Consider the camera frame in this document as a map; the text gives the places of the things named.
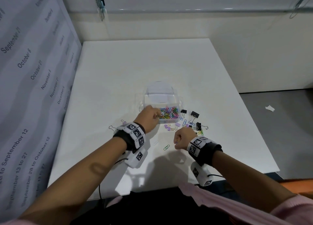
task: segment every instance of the wristband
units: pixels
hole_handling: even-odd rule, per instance
[[[190,141],[187,151],[200,166],[203,166],[203,164],[212,166],[214,152],[222,152],[223,150],[220,144],[217,144],[204,136],[199,136]]]
[[[138,123],[127,123],[116,128],[113,137],[122,138],[128,151],[136,152],[147,140],[144,128]]]

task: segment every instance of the person's right arm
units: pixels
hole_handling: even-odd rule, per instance
[[[189,142],[197,137],[191,128],[175,133],[176,149],[187,149]],[[271,212],[294,193],[257,170],[237,161],[221,151],[213,154],[212,166],[221,173],[234,190],[251,206]]]

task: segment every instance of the hand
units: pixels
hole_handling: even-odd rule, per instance
[[[148,105],[138,114],[134,123],[141,124],[146,133],[148,133],[151,132],[159,123],[159,119],[156,116],[161,116],[160,109],[152,108],[151,105]]]
[[[175,132],[174,143],[175,149],[185,149],[187,150],[188,144],[198,135],[190,127],[181,128]]]

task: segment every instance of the plastic container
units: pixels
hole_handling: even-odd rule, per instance
[[[160,123],[176,123],[180,120],[182,102],[178,98],[177,91],[166,82],[156,81],[147,86],[143,93],[141,110],[147,105],[160,109],[162,113]]]

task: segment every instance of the white wall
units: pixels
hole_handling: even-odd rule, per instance
[[[313,87],[313,14],[70,16],[81,41],[209,37],[239,92]]]

